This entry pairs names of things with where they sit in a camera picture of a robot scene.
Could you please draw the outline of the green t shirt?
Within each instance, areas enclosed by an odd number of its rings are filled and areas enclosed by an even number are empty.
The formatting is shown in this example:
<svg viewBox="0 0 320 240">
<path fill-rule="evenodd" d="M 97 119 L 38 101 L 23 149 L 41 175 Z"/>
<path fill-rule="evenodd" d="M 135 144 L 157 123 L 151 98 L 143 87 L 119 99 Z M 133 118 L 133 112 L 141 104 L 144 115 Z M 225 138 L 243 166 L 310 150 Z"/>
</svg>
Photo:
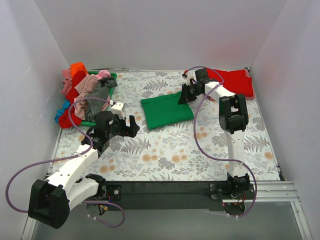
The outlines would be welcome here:
<svg viewBox="0 0 320 240">
<path fill-rule="evenodd" d="M 182 92 L 179 91 L 140 101 L 149 130 L 194 119 L 193 111 L 189 105 L 187 103 L 179 104 L 181 94 Z"/>
</svg>

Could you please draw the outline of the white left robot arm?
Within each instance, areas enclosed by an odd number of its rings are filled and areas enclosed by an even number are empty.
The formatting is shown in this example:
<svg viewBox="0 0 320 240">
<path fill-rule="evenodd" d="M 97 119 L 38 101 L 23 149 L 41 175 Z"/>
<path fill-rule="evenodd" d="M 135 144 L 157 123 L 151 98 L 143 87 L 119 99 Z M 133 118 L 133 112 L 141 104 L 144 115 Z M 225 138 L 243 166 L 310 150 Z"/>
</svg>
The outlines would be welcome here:
<svg viewBox="0 0 320 240">
<path fill-rule="evenodd" d="M 134 138 L 139 130 L 133 115 L 121 118 L 111 111 L 100 112 L 95 125 L 85 133 L 75 157 L 45 180 L 38 179 L 33 183 L 28 216 L 58 229 L 66 222 L 70 211 L 86 200 L 107 207 L 113 193 L 105 178 L 92 173 L 83 176 L 83 173 L 109 147 L 112 138 Z"/>
</svg>

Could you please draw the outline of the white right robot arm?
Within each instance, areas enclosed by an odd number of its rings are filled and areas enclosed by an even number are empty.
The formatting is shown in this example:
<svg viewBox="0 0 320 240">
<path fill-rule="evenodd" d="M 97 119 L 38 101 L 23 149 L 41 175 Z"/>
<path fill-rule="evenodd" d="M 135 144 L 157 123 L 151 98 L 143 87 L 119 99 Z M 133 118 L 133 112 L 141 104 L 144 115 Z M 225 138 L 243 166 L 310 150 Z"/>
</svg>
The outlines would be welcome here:
<svg viewBox="0 0 320 240">
<path fill-rule="evenodd" d="M 215 186 L 212 193 L 228 195 L 237 199 L 250 188 L 250 177 L 245 164 L 244 136 L 249 123 L 246 98 L 243 94 L 236 94 L 227 90 L 223 77 L 218 73 L 217 79 L 208 75 L 206 68 L 197 67 L 195 73 L 185 70 L 182 77 L 185 83 L 178 104 L 187 104 L 204 94 L 218 103 L 218 120 L 224 131 L 228 150 L 227 180 L 221 187 Z"/>
</svg>

